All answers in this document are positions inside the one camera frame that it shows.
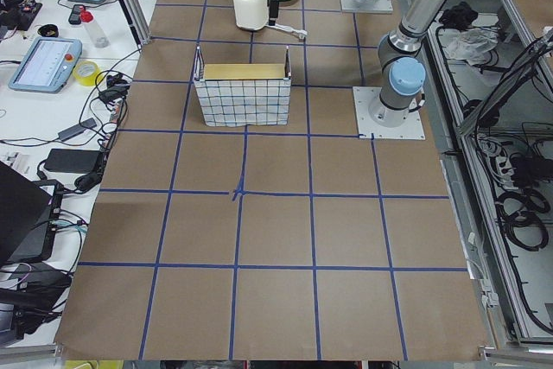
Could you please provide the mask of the white toaster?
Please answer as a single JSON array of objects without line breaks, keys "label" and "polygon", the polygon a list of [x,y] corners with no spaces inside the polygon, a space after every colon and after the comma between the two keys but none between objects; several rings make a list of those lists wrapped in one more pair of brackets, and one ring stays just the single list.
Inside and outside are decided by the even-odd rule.
[{"label": "white toaster", "polygon": [[236,25],[241,29],[257,31],[269,21],[267,0],[233,0]]}]

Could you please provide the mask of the clear bottle red cap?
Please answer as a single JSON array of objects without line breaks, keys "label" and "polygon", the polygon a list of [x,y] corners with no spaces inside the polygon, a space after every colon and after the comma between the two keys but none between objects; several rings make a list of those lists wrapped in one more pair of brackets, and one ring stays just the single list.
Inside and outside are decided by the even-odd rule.
[{"label": "clear bottle red cap", "polygon": [[89,10],[82,7],[80,9],[79,18],[87,34],[91,38],[92,44],[96,48],[106,48],[109,46],[110,43],[104,30],[100,27]]}]

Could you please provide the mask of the yellow tape roll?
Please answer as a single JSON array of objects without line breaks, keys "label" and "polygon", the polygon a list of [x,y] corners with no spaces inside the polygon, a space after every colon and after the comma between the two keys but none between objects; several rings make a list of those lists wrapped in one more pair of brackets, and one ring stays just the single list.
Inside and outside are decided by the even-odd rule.
[{"label": "yellow tape roll", "polygon": [[83,60],[73,68],[73,77],[82,86],[95,86],[99,74],[99,66],[90,60]]}]

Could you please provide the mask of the black power adapter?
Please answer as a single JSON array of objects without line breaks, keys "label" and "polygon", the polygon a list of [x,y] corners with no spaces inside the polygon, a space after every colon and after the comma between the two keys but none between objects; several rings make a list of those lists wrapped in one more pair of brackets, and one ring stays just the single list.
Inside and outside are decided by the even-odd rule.
[{"label": "black power adapter", "polygon": [[48,172],[91,173],[101,162],[98,150],[51,149],[44,163]]}]

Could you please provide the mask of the black laptop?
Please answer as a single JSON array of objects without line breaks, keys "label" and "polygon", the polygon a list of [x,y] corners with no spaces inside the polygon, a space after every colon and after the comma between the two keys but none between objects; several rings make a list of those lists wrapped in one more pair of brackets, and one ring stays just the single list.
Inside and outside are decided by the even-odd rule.
[{"label": "black laptop", "polygon": [[1,165],[1,264],[37,263],[50,258],[54,222],[60,217],[62,185],[31,181]]}]

